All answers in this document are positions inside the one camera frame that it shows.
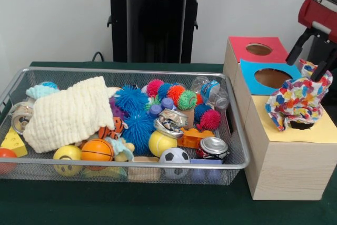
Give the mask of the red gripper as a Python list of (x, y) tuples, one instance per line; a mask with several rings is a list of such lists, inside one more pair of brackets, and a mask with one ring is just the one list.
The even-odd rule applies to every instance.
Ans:
[[(328, 40), (336, 43), (336, 0), (305, 0), (298, 14), (298, 21), (307, 28), (290, 50), (286, 63), (294, 65), (299, 58), (304, 43), (315, 33), (315, 29), (328, 36)], [(311, 75), (311, 80), (318, 82), (336, 60), (336, 47), (332, 49), (326, 60), (319, 63)]]

